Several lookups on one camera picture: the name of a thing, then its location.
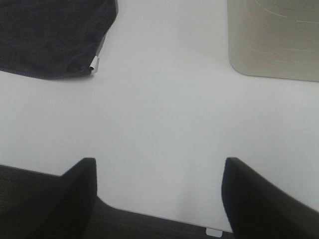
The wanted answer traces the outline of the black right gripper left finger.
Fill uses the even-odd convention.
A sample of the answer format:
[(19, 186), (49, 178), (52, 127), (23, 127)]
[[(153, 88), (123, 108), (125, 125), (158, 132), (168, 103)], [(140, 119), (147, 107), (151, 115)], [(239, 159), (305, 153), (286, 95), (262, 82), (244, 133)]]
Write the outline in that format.
[(94, 158), (83, 158), (43, 191), (0, 215), (2, 239), (81, 239), (97, 198)]

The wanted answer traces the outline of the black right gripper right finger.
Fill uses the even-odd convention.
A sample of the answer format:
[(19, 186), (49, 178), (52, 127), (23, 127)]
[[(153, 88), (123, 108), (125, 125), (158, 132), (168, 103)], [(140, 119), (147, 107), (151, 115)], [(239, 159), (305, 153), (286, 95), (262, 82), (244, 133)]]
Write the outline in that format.
[(238, 158), (225, 161), (221, 197), (237, 239), (317, 239), (319, 213)]

